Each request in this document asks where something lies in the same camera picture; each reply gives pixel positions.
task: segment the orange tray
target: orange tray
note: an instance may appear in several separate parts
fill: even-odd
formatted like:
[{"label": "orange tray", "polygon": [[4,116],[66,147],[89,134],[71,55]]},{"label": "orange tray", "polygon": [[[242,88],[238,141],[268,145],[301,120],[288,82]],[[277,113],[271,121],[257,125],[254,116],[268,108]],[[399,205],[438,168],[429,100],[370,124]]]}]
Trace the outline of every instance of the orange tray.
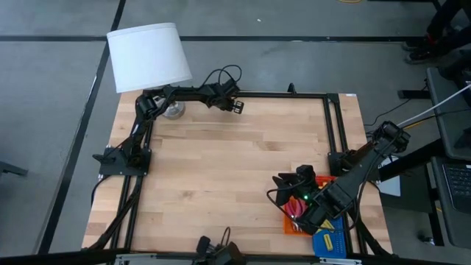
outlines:
[{"label": "orange tray", "polygon": [[[324,187],[327,183],[335,179],[336,177],[332,177],[332,176],[316,176],[316,182],[320,188]],[[291,220],[284,214],[283,214],[283,233],[286,235],[291,235],[291,236],[311,236],[307,233],[294,230]]]}]

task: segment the wooden table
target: wooden table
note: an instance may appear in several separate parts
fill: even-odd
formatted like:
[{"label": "wooden table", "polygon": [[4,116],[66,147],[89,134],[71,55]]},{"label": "wooden table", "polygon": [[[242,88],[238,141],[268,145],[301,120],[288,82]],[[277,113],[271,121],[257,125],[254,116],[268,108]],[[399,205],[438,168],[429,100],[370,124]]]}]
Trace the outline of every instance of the wooden table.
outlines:
[{"label": "wooden table", "polygon": [[[124,93],[110,144],[129,135],[139,95]],[[347,143],[366,143],[358,100],[339,95]],[[226,226],[244,253],[313,255],[311,238],[283,234],[283,214],[266,198],[272,176],[311,164],[329,175],[329,143],[321,99],[243,98],[241,115],[186,102],[176,121],[159,117],[152,134],[152,165],[144,178],[132,250],[194,252],[200,236],[216,244]],[[340,148],[335,115],[337,149]],[[96,191],[83,247],[98,239],[116,215],[123,177],[110,177]],[[383,248],[391,251],[378,191],[366,186],[361,216]],[[127,222],[121,229],[124,243]],[[352,231],[354,252],[359,252]]]}]

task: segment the red object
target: red object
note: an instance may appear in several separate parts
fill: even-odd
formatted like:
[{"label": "red object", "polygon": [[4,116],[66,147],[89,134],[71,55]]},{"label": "red object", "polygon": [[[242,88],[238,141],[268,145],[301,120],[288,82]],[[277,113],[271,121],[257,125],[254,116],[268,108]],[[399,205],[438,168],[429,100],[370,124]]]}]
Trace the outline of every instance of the red object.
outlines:
[{"label": "red object", "polygon": [[[332,177],[332,176],[316,176],[316,182],[317,182],[317,185],[319,185],[319,188],[324,187],[325,184],[335,179],[336,177]],[[306,209],[306,205],[304,201],[302,201],[301,199],[298,200],[291,197],[289,199],[289,202],[284,205],[284,208],[288,214],[292,216],[299,216],[293,213],[300,212],[302,214]],[[286,235],[292,235],[292,236],[311,236],[302,231],[296,231],[294,229],[293,222],[284,214],[283,214],[283,233]]]}]

